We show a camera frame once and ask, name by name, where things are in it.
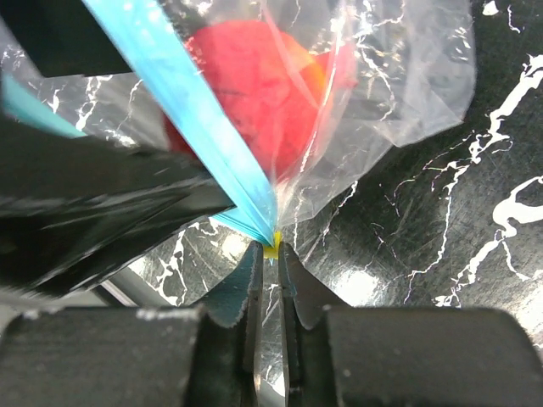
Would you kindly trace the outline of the blue zip clear bag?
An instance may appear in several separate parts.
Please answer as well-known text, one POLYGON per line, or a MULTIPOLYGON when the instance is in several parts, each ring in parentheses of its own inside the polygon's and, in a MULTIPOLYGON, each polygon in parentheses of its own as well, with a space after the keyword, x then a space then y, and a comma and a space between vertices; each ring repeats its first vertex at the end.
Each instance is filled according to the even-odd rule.
POLYGON ((160 106, 169 153, 92 139, 5 76, 1 223, 179 206, 268 243, 392 146, 460 124, 475 64, 467 1, 4 1, 28 54, 111 46, 160 106))

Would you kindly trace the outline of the red fake fruit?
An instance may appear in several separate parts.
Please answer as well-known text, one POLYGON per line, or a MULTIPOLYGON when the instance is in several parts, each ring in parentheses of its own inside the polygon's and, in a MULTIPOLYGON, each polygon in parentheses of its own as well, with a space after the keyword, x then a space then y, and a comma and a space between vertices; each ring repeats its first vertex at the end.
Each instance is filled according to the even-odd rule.
POLYGON ((315 131, 331 121, 327 86, 352 88, 354 47, 310 53, 262 20, 196 30, 184 45, 269 181, 294 177, 315 131))

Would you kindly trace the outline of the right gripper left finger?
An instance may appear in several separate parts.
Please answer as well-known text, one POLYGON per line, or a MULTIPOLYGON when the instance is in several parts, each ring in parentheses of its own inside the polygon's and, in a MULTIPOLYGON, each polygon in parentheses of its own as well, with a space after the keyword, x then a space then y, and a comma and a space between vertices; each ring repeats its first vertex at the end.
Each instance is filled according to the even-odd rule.
POLYGON ((4 406, 256 406, 263 247, 183 307, 48 307, 1 338, 4 406))

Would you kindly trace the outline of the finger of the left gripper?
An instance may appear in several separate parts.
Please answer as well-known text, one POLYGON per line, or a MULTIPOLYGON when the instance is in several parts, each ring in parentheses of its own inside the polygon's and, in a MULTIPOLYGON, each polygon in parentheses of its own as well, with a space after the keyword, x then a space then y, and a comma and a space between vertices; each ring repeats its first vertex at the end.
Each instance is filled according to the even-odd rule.
POLYGON ((232 207, 175 153, 68 138, 1 119, 1 298, 95 287, 184 226, 232 207))
POLYGON ((3 1, 1 23, 46 77, 148 78, 187 33, 184 1, 3 1))

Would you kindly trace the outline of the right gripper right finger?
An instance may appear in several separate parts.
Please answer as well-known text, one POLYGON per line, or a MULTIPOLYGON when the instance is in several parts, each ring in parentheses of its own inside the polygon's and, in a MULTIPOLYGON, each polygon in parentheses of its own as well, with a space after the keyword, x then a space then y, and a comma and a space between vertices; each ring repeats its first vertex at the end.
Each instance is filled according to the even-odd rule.
POLYGON ((493 308, 354 307, 278 249, 289 406, 539 406, 529 336, 493 308))

